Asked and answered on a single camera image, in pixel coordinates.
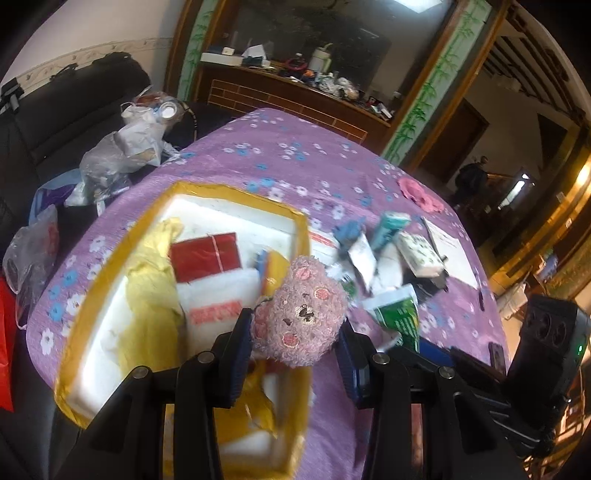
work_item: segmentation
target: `purple tablecloth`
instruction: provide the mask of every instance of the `purple tablecloth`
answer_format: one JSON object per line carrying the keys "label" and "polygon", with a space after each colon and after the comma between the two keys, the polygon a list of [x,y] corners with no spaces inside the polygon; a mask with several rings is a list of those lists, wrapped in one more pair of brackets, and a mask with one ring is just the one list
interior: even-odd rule
{"label": "purple tablecloth", "polygon": [[[462,242],[470,262],[485,279],[476,252],[455,213],[425,213],[404,198],[397,179],[406,175],[370,151],[297,117],[261,109],[195,142],[184,158],[156,169],[124,193],[90,227],[59,268],[28,323],[27,346],[43,380],[53,386],[62,348],[87,289],[115,245],[141,213],[177,180],[222,183],[255,192],[301,209],[310,226],[330,232],[364,216],[374,226],[385,210],[413,217],[410,232],[425,233],[424,216]],[[420,309],[421,335],[440,345],[457,346],[489,363],[488,343],[506,351],[494,297],[482,281],[485,311],[478,293],[448,280]],[[362,311],[352,315],[357,330],[376,335]],[[331,353],[314,367],[314,405],[298,478],[359,478],[368,438],[368,413],[357,412],[345,396]]]}

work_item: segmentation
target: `red gift box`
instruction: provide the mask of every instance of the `red gift box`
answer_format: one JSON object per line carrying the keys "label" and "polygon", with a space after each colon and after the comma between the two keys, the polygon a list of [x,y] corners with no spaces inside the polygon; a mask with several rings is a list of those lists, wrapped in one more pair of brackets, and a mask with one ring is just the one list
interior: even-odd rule
{"label": "red gift box", "polygon": [[0,408],[14,411],[10,393],[10,369],[17,334],[15,301],[10,288],[0,278]]}
{"label": "red gift box", "polygon": [[204,236],[172,244],[170,262],[179,283],[242,268],[236,233]]}

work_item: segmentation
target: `wooden door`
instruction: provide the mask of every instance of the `wooden door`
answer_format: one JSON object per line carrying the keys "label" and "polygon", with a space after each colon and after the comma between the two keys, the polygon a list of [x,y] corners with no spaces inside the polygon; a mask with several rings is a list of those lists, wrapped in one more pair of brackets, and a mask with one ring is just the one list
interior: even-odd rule
{"label": "wooden door", "polygon": [[447,183],[488,125],[486,119],[467,100],[462,100],[420,168],[442,183]]}

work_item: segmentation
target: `black sofa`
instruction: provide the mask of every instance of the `black sofa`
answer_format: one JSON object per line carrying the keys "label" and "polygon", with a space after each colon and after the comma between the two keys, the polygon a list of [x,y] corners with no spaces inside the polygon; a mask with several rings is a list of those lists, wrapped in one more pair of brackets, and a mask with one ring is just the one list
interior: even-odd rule
{"label": "black sofa", "polygon": [[[106,134],[123,126],[120,105],[150,84],[141,66],[126,53],[112,53],[90,66],[66,68],[20,99],[15,113],[0,113],[0,255],[14,233],[28,222],[35,190],[76,168],[82,155]],[[189,104],[190,114],[165,140],[189,145],[232,117],[221,109]],[[139,181],[153,167],[134,174]],[[94,206],[58,208],[60,250],[65,258],[96,218]],[[78,428],[57,408],[53,392],[33,367],[25,332],[17,332],[12,367],[15,413],[0,408],[0,478],[49,480],[74,445]]]}

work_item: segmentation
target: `teddy bear face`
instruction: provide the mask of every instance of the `teddy bear face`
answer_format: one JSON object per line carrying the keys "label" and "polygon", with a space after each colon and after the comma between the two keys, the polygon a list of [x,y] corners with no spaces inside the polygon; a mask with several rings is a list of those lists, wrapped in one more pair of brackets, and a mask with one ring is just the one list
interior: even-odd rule
{"label": "teddy bear face", "polygon": [[335,341],[346,309],[346,294],[324,265],[299,257],[273,299],[255,312],[255,347],[292,367],[312,365]]}

